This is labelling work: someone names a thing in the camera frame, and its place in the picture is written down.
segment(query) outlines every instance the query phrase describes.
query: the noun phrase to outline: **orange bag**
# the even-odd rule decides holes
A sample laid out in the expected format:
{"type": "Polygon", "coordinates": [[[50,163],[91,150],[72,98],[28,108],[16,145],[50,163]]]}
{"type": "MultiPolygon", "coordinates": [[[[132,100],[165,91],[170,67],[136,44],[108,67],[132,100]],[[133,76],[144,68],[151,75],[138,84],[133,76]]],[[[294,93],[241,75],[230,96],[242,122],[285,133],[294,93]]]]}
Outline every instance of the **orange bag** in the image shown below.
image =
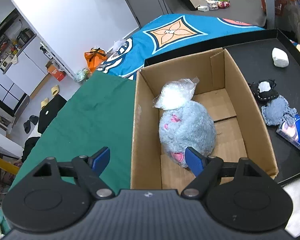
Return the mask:
{"type": "Polygon", "coordinates": [[[100,48],[91,49],[91,51],[85,52],[84,57],[87,61],[88,68],[92,73],[101,62],[107,60],[106,52],[100,48]]]}

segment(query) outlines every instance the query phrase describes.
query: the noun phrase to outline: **blue gripper pad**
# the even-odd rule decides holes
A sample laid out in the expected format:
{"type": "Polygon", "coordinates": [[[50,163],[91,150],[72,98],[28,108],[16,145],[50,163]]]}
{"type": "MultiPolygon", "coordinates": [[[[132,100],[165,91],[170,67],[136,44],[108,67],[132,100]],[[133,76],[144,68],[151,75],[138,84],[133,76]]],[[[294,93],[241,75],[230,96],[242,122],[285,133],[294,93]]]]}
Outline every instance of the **blue gripper pad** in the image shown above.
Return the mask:
{"type": "Polygon", "coordinates": [[[91,169],[96,173],[97,176],[100,176],[109,164],[109,161],[110,149],[108,147],[104,147],[100,150],[100,154],[93,159],[91,169]]]}
{"type": "Polygon", "coordinates": [[[188,147],[185,151],[186,164],[192,173],[197,177],[207,165],[206,157],[201,155],[192,147],[188,147]]]}

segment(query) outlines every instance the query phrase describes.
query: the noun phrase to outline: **beige slipper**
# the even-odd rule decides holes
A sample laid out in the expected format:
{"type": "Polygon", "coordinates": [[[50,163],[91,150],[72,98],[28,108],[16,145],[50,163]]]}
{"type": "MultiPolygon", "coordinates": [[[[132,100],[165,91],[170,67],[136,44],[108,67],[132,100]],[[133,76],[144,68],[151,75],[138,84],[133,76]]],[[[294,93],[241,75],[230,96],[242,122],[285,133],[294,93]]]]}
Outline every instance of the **beige slipper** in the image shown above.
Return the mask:
{"type": "Polygon", "coordinates": [[[49,103],[49,98],[45,98],[45,99],[41,102],[41,109],[44,108],[48,103],[49,103]]]}
{"type": "Polygon", "coordinates": [[[55,85],[53,88],[51,88],[52,96],[55,97],[55,95],[57,95],[59,91],[60,91],[59,85],[55,85]]]}

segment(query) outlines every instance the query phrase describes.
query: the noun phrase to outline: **slipper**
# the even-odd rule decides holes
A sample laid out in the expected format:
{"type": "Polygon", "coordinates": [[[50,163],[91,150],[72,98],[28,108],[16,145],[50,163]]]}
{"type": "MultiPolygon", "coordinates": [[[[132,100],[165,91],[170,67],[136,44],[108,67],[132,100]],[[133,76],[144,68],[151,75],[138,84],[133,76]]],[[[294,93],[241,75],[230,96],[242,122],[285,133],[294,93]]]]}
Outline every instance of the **slipper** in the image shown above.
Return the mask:
{"type": "Polygon", "coordinates": [[[30,123],[30,120],[26,121],[24,124],[23,124],[23,127],[25,129],[25,132],[26,133],[29,133],[30,132],[30,129],[31,129],[31,123],[30,123]]]}
{"type": "Polygon", "coordinates": [[[45,99],[41,102],[41,110],[42,110],[42,108],[44,108],[48,103],[49,103],[49,98],[45,98],[45,99]]]}
{"type": "Polygon", "coordinates": [[[51,88],[52,96],[54,97],[55,95],[57,95],[59,91],[60,91],[59,85],[55,85],[53,88],[51,88]]]}
{"type": "Polygon", "coordinates": [[[38,123],[38,121],[39,121],[39,117],[37,117],[36,115],[31,115],[29,117],[29,120],[30,120],[31,123],[33,123],[34,125],[36,125],[38,123]]]}

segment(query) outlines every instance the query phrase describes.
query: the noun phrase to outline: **cardboard box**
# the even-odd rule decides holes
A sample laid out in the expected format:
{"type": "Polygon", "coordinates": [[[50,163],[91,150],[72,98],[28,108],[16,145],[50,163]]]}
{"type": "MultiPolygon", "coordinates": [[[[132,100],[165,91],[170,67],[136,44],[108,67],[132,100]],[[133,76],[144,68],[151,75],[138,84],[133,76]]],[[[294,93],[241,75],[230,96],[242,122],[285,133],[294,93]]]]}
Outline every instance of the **cardboard box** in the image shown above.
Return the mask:
{"type": "Polygon", "coordinates": [[[194,175],[161,151],[160,111],[153,99],[166,82],[198,77],[194,101],[203,104],[217,130],[213,155],[225,162],[249,157],[269,176],[278,174],[271,140],[239,67],[222,48],[160,62],[137,73],[131,156],[131,188],[178,189],[194,175]]]}

